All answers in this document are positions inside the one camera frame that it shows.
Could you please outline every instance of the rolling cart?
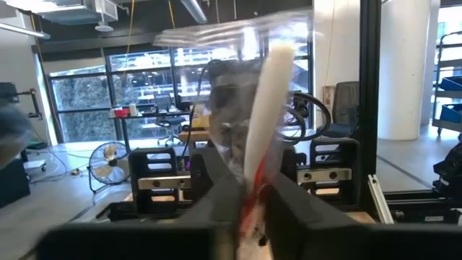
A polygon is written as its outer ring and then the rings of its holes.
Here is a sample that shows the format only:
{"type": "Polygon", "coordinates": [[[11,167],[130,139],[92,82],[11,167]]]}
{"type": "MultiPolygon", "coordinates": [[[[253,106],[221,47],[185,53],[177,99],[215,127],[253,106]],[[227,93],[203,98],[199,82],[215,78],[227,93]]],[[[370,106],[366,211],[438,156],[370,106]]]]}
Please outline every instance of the rolling cart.
{"type": "MultiPolygon", "coordinates": [[[[442,106],[440,118],[437,118],[438,98],[460,98],[462,99],[462,76],[445,77],[440,83],[441,69],[448,67],[462,66],[462,58],[449,61],[441,61],[441,56],[445,48],[443,44],[444,38],[450,35],[462,35],[460,32],[452,32],[443,35],[440,39],[440,47],[438,48],[438,63],[436,70],[436,86],[435,86],[435,101],[433,103],[433,119],[432,125],[438,128],[438,136],[441,135],[443,129],[450,129],[462,132],[462,103],[461,104],[445,104],[442,106]]],[[[462,134],[459,134],[459,141],[462,141],[462,134]]]]}

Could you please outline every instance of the ceiling duct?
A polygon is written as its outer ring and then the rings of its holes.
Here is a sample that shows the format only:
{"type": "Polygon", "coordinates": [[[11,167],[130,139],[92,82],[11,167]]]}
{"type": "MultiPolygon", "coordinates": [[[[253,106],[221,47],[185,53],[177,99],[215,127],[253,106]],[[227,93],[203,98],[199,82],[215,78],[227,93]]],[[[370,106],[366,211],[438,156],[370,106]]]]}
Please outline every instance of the ceiling duct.
{"type": "Polygon", "coordinates": [[[95,24],[118,20],[118,5],[111,0],[1,0],[62,25],[95,24]]]}

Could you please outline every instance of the bolt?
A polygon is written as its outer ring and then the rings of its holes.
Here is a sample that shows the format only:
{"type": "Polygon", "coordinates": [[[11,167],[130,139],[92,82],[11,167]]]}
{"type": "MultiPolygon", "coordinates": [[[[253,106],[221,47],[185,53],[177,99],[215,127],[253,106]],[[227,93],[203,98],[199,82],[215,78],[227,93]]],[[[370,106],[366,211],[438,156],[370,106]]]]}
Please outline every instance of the bolt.
{"type": "Polygon", "coordinates": [[[329,178],[330,178],[331,180],[337,179],[337,173],[336,173],[336,172],[330,173],[330,174],[329,174],[329,178]]]}

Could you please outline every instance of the plastic bag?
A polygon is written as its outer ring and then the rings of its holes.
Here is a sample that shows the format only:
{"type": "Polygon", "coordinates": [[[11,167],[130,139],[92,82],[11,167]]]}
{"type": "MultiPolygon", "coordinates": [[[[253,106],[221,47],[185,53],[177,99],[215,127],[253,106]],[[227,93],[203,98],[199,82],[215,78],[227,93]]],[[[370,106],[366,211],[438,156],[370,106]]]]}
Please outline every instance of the plastic bag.
{"type": "Polygon", "coordinates": [[[201,87],[207,81],[210,84],[206,109],[200,112],[208,114],[210,139],[228,168],[247,186],[248,199],[242,208],[240,226],[242,259],[252,259],[258,250],[258,237],[264,226],[264,198],[260,195],[266,183],[280,171],[280,132],[295,50],[297,43],[306,45],[308,41],[311,14],[308,9],[280,12],[219,25],[166,30],[155,38],[157,46],[227,46],[236,50],[249,29],[272,39],[273,46],[264,60],[211,60],[201,70],[197,84],[198,99],[201,87]],[[301,22],[308,29],[306,36],[290,37],[295,25],[301,22]]]}
{"type": "Polygon", "coordinates": [[[0,169],[10,163],[32,139],[32,124],[15,105],[0,100],[0,169]]]}

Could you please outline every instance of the white wall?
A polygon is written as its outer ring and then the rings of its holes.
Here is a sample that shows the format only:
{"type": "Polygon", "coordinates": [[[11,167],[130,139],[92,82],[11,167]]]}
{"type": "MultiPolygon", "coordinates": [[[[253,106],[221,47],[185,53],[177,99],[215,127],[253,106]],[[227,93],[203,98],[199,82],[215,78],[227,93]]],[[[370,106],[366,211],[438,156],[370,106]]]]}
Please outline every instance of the white wall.
{"type": "Polygon", "coordinates": [[[433,69],[435,69],[435,47],[438,37],[438,13],[440,11],[440,0],[431,1],[427,33],[427,53],[425,57],[422,114],[420,116],[421,125],[427,125],[430,122],[430,112],[433,109],[431,98],[433,94],[433,69]]]}
{"type": "MultiPolygon", "coordinates": [[[[314,0],[314,10],[314,88],[322,100],[323,86],[359,80],[359,0],[314,0]]],[[[318,111],[316,126],[322,122],[318,111]]]]}
{"type": "MultiPolygon", "coordinates": [[[[0,22],[7,23],[18,27],[30,27],[28,17],[23,17],[17,12],[16,17],[3,18],[0,22]]],[[[48,108],[43,106],[43,101],[48,104],[43,82],[39,85],[38,77],[38,59],[32,53],[31,45],[34,44],[34,39],[30,36],[22,35],[16,32],[0,30],[0,82],[13,82],[16,85],[18,92],[28,91],[35,88],[40,111],[45,114],[46,119],[39,121],[36,118],[31,118],[31,122],[35,127],[39,137],[42,140],[47,140],[46,122],[51,122],[51,113],[48,108]]],[[[34,111],[32,99],[30,96],[19,97],[18,104],[21,111],[29,113],[34,111]]],[[[56,143],[56,136],[51,136],[51,142],[56,143]]]]}

